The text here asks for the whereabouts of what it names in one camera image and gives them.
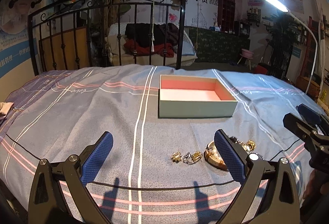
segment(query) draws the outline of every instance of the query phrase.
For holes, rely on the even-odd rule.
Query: green floral counter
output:
[[[189,37],[196,42],[196,27],[189,27]],[[250,40],[232,34],[199,28],[195,62],[238,62],[241,49],[249,49]]]

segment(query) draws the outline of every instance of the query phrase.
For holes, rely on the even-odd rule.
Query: hand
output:
[[[308,198],[314,192],[314,184],[316,181],[316,170],[314,169],[310,174],[310,181],[307,183],[306,190],[303,194],[303,199]],[[323,184],[320,189],[320,193],[326,195],[329,193],[329,182]]]

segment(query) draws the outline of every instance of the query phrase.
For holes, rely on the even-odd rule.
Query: bolt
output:
[[[40,162],[39,162],[39,164],[40,165],[45,165],[46,162],[47,162],[47,159],[41,159]]]
[[[73,154],[68,159],[70,162],[75,162],[78,159],[78,157],[75,154]]]
[[[283,164],[287,164],[288,163],[288,159],[287,158],[282,157],[280,160],[281,160],[281,163],[283,163]]]
[[[251,153],[251,154],[249,154],[249,158],[253,161],[256,161],[256,160],[258,160],[258,155],[255,153]]]

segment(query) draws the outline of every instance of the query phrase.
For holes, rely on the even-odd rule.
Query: open box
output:
[[[231,117],[236,105],[216,78],[160,75],[159,118]]]

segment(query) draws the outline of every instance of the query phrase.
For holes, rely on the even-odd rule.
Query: lamp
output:
[[[315,61],[316,61],[316,56],[317,56],[317,41],[316,41],[316,38],[315,38],[313,32],[310,30],[310,28],[306,24],[304,24],[300,19],[298,19],[295,15],[293,15],[291,13],[291,11],[285,5],[283,5],[280,1],[278,1],[278,0],[266,0],[266,1],[269,2],[269,3],[271,3],[273,6],[275,6],[280,11],[285,12],[285,13],[288,13],[291,17],[293,17],[295,19],[295,21],[297,21],[298,23],[300,23],[301,25],[303,25],[310,32],[310,34],[312,35],[312,37],[313,37],[313,39],[315,41],[314,62],[313,62],[312,72],[311,72],[311,75],[310,75],[310,81],[309,81],[309,83],[307,85],[307,89],[305,91],[305,94],[307,94],[307,92],[308,92],[308,90],[310,88],[310,83],[312,81],[312,76],[314,74]]]

